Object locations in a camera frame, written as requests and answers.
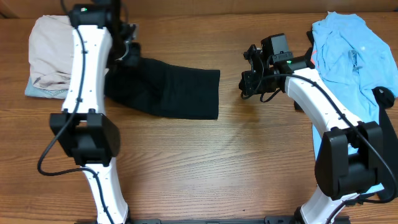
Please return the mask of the black t-shirt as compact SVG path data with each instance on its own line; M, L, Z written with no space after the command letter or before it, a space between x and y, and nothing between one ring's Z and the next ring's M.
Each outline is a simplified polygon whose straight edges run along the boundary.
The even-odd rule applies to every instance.
M170 65L141 58L136 67L120 66L105 76L105 95L151 115L178 119L217 119L219 70Z

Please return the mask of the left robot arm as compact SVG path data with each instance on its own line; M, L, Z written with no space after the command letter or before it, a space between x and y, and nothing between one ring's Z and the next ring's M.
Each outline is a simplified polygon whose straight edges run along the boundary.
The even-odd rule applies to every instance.
M119 66L135 67L141 46L134 42L137 26L120 18L127 13L120 0L76 4L67 15L73 28L73 65L70 86L61 113L50 115L55 137L39 158L58 142L76 167L53 175L84 173L95 200L95 223L131 223L130 210L121 192L116 157L121 147L118 127L106 116L106 74Z

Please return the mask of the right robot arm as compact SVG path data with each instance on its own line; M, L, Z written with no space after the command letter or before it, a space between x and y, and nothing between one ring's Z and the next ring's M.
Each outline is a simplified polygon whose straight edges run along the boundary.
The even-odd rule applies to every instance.
M251 68L241 74L241 98L284 92L321 137L315 192L293 215L267 216L265 223L349 223L349 217L338 214L347 206L371 203L371 187L390 169L382 158L380 125L365 123L350 112L326 87L311 56L308 49L294 57L284 34L271 35L260 47L251 45L243 53Z

